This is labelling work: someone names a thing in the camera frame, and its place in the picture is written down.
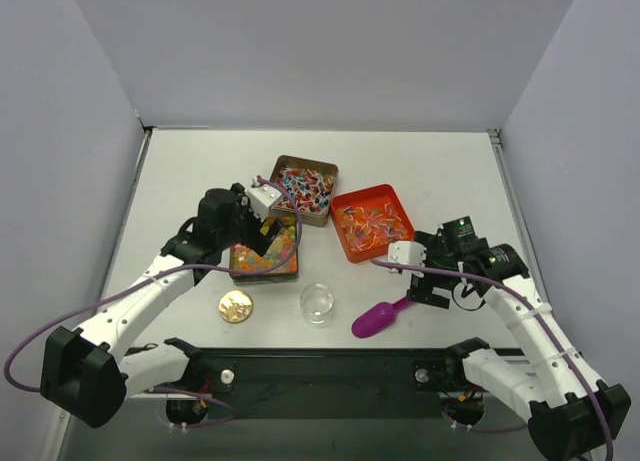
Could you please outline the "purple plastic scoop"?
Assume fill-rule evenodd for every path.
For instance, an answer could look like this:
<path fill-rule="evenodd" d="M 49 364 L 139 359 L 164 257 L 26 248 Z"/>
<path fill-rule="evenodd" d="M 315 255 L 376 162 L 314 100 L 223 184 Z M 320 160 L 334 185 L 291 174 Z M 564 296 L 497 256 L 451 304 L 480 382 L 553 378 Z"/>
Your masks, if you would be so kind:
<path fill-rule="evenodd" d="M 354 320 L 351 332 L 358 339 L 373 337 L 392 326 L 400 313 L 414 305 L 414 302 L 406 298 L 393 303 L 380 302 Z"/>

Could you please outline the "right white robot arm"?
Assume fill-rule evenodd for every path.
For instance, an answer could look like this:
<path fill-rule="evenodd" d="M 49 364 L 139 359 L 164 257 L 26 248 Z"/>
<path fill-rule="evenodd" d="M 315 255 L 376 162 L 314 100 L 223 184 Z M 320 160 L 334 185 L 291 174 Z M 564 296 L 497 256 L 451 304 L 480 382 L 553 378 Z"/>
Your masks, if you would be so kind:
<path fill-rule="evenodd" d="M 407 296 L 412 301 L 439 305 L 457 288 L 477 295 L 500 318 L 532 369 L 522 373 L 473 338 L 449 349 L 443 375 L 450 386 L 473 384 L 493 394 L 526 423 L 548 460 L 571 460 L 599 447 L 612 459 L 631 398 L 584 360 L 512 246 L 490 245 L 464 217 L 442 224 L 435 234 L 416 232 L 412 240 L 392 244 L 388 260 L 396 270 L 411 270 Z"/>

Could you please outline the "beige tin with lollipops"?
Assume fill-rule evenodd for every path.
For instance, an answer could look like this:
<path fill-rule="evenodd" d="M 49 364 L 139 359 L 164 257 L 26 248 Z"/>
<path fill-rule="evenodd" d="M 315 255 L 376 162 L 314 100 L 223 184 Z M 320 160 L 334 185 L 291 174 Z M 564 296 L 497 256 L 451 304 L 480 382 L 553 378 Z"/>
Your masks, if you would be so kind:
<path fill-rule="evenodd" d="M 339 168 L 335 164 L 281 155 L 274 165 L 270 181 L 284 188 L 294 203 L 283 198 L 275 208 L 275 213 L 293 216 L 297 207 L 304 224 L 325 226 L 338 184 L 338 174 Z"/>

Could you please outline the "gold tin with star candies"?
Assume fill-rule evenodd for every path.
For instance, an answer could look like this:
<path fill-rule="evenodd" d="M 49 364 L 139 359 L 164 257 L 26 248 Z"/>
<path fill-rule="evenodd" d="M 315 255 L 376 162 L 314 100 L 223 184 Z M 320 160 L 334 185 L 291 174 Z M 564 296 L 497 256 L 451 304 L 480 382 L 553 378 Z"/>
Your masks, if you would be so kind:
<path fill-rule="evenodd" d="M 264 283 L 294 282 L 299 277 L 299 264 L 297 254 L 273 271 L 263 275 L 255 275 L 255 272 L 263 271 L 279 264 L 295 247 L 297 229 L 294 216 L 279 217 L 282 229 L 279 235 L 264 256 L 259 256 L 253 250 L 244 245 L 236 244 L 230 250 L 229 268 L 243 271 L 243 275 L 231 274 L 230 278 L 235 285 L 252 285 Z"/>

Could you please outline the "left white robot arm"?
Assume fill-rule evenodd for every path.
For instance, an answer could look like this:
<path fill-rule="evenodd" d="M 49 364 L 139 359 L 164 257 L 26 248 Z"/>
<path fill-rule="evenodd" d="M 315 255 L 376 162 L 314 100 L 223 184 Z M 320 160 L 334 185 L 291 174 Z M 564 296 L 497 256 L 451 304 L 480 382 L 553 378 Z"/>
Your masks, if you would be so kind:
<path fill-rule="evenodd" d="M 130 353 L 140 334 L 172 302 L 218 268 L 225 250 L 242 244 L 263 255 L 282 225 L 263 227 L 283 189 L 257 178 L 245 188 L 208 190 L 188 219 L 125 291 L 99 302 L 97 312 L 75 329 L 56 328 L 46 339 L 39 392 L 98 428 L 124 401 L 168 383 L 190 392 L 201 384 L 197 348 L 178 338 Z"/>

